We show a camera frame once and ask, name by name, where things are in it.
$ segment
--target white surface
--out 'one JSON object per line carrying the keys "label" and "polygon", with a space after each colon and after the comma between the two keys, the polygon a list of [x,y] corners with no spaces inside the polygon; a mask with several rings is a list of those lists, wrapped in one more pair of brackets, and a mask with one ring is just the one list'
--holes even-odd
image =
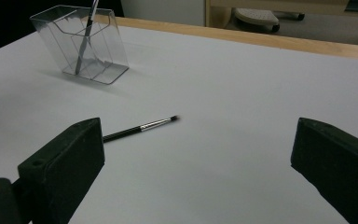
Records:
{"label": "white surface", "polygon": [[358,137],[358,61],[120,27],[131,69],[110,86],[61,74],[32,34],[0,49],[0,176],[71,124],[105,145],[71,223],[346,223],[290,166],[299,117]]}
{"label": "white surface", "polygon": [[121,4],[127,18],[205,25],[203,0],[123,0]]}

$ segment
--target transparent container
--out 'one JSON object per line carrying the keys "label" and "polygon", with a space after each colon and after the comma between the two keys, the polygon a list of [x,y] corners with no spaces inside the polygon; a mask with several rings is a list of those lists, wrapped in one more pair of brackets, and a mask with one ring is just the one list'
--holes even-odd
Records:
{"label": "transparent container", "polygon": [[87,27],[89,14],[89,7],[55,6],[30,20],[64,73],[111,84],[129,69],[115,14],[98,8]]}

